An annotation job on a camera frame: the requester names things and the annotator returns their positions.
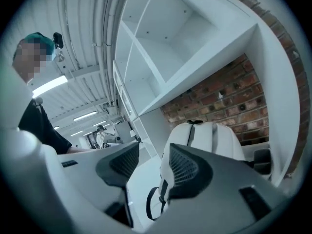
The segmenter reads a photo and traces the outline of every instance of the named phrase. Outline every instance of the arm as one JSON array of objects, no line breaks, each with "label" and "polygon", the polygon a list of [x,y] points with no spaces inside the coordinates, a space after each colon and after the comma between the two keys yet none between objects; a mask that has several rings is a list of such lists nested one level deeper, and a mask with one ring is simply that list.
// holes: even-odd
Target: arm
[{"label": "arm", "polygon": [[54,130],[44,108],[42,106],[40,106],[40,108],[44,124],[44,135],[45,135],[44,144],[52,146],[56,150],[57,154],[77,153],[87,151],[85,149],[72,147],[72,144],[68,140],[66,140],[56,130]]},{"label": "arm", "polygon": [[74,154],[74,153],[81,153],[81,152],[92,152],[95,151],[96,149],[92,149],[92,150],[86,150],[86,149],[82,149],[82,148],[77,148],[77,147],[70,147],[67,151],[67,154]]}]

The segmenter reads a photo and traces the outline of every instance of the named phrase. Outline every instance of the shelf compartment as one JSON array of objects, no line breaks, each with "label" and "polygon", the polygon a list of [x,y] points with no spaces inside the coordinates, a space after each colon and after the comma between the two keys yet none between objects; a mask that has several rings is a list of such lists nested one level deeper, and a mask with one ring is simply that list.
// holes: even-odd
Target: shelf compartment
[{"label": "shelf compartment", "polygon": [[127,61],[133,43],[132,38],[124,27],[123,24],[120,24],[115,54],[116,64],[122,80],[125,78]]},{"label": "shelf compartment", "polygon": [[127,0],[126,2],[122,20],[133,34],[135,34],[137,30],[138,22],[148,1],[149,0]]},{"label": "shelf compartment", "polygon": [[218,29],[183,0],[150,0],[136,32],[158,79],[167,82]]},{"label": "shelf compartment", "polygon": [[131,48],[124,84],[137,112],[144,109],[161,93],[158,81],[134,44]]}]

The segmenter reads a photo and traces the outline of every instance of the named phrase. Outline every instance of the fluorescent light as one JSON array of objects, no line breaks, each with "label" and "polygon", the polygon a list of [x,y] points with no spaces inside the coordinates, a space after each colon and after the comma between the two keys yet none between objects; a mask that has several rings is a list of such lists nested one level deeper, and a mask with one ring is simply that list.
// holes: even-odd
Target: fluorescent light
[{"label": "fluorescent light", "polygon": [[89,132],[89,133],[87,133],[87,134],[85,134],[85,135],[83,135],[83,136],[89,135],[89,134],[91,134],[91,133],[93,133],[93,131],[92,131],[92,132]]},{"label": "fluorescent light", "polygon": [[78,132],[78,133],[75,133],[75,134],[73,134],[73,135],[70,135],[70,137],[71,136],[74,136],[74,135],[77,135],[77,134],[80,134],[80,133],[82,133],[83,131],[81,130],[80,132]]},{"label": "fluorescent light", "polygon": [[104,123],[104,122],[107,122],[107,120],[102,121],[102,122],[100,122],[100,123],[98,123],[98,124],[95,124],[95,125],[93,125],[93,127],[95,127],[95,126],[97,126],[97,125],[100,125],[101,123]]},{"label": "fluorescent light", "polygon": [[49,81],[48,83],[42,85],[41,87],[35,89],[33,91],[33,98],[36,98],[38,97],[39,95],[43,94],[44,92],[47,92],[48,90],[52,89],[52,88],[55,88],[63,83],[66,83],[67,82],[67,79],[65,76],[61,76],[59,78],[56,78],[52,81]]},{"label": "fluorescent light", "polygon": [[79,116],[77,118],[74,118],[73,121],[80,120],[80,119],[83,119],[83,118],[86,118],[88,116],[95,115],[95,114],[97,114],[97,111],[94,111],[94,112],[88,113],[86,115],[82,115],[82,116]]}]

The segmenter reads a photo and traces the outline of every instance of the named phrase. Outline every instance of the brick wall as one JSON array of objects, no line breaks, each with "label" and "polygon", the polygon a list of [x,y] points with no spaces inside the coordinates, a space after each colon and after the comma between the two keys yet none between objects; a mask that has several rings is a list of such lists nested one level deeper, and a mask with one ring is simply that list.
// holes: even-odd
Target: brick wall
[{"label": "brick wall", "polygon": [[242,145],[269,139],[268,110],[261,84],[246,55],[161,107],[173,129],[189,119],[229,126]]},{"label": "brick wall", "polygon": [[[310,93],[300,54],[279,20],[258,0],[240,0],[257,13],[284,47],[297,80],[300,127],[297,145],[286,176],[297,167],[307,142],[310,124]],[[245,55],[228,64],[162,108],[172,128],[188,119],[216,121],[230,126],[242,145],[269,139],[268,111],[261,84]]]}]

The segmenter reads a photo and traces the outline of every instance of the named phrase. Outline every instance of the white ceiling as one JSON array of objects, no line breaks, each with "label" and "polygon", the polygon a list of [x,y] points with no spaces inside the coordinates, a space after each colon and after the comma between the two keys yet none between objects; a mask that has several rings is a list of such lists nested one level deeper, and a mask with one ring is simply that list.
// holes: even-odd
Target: white ceiling
[{"label": "white ceiling", "polygon": [[[62,2],[65,3],[65,13],[61,11]],[[103,109],[103,105],[109,101],[104,90],[104,85],[108,85],[108,78],[105,53],[104,76],[100,76],[95,51],[94,23],[97,2],[97,0],[26,0],[12,18],[1,39],[0,57],[11,66],[18,42],[28,34],[40,32],[49,38],[53,37],[54,32],[63,35],[62,51],[65,60],[53,61],[43,68],[40,74],[35,75],[29,86],[34,90],[61,75],[67,77],[68,83],[40,96],[52,125],[59,126],[58,131],[65,136],[80,130],[84,130],[81,134],[90,132],[96,129],[92,125],[106,119],[114,121],[120,116],[115,106],[107,108],[109,114]],[[66,25],[62,25],[62,16],[65,17],[63,21],[67,22]],[[69,31],[69,42],[66,42],[64,37],[66,32],[62,31],[65,27]],[[73,121],[73,118],[95,110],[98,114]]]}]

